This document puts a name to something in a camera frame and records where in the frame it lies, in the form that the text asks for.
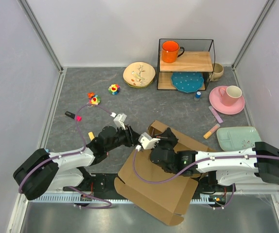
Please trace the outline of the brown cardboard box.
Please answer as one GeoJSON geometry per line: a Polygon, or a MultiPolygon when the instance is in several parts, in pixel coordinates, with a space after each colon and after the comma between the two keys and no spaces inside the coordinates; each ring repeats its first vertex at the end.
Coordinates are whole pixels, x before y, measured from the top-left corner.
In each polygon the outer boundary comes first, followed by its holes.
{"type": "MultiPolygon", "coordinates": [[[[148,128],[152,137],[163,133],[169,126],[154,121],[148,128]]],[[[213,149],[171,128],[178,138],[174,147],[179,150],[209,151],[213,149]]],[[[135,205],[168,226],[180,224],[190,201],[196,191],[198,182],[191,177],[178,176],[165,172],[150,161],[151,150],[132,151],[114,180],[118,194],[132,201],[135,205]]]]}

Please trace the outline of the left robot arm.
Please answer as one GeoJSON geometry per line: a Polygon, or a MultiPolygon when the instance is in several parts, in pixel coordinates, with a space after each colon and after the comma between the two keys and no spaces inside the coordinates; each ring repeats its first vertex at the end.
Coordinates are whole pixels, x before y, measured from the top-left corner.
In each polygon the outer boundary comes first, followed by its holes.
{"type": "Polygon", "coordinates": [[[78,150],[48,153],[37,149],[13,174],[19,193],[35,200],[48,190],[73,186],[80,191],[89,189],[91,180],[85,172],[107,158],[108,152],[120,146],[133,147],[140,134],[132,127],[106,126],[90,143],[78,150]]]}

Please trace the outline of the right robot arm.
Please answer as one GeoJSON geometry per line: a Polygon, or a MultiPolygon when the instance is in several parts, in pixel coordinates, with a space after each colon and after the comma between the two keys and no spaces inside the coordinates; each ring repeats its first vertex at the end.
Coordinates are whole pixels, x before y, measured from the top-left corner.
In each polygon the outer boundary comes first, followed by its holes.
{"type": "Polygon", "coordinates": [[[170,128],[148,138],[150,161],[165,172],[191,177],[207,173],[207,187],[218,191],[234,183],[263,182],[279,184],[279,149],[265,142],[254,147],[224,152],[196,150],[175,151],[178,138],[170,128]]]}

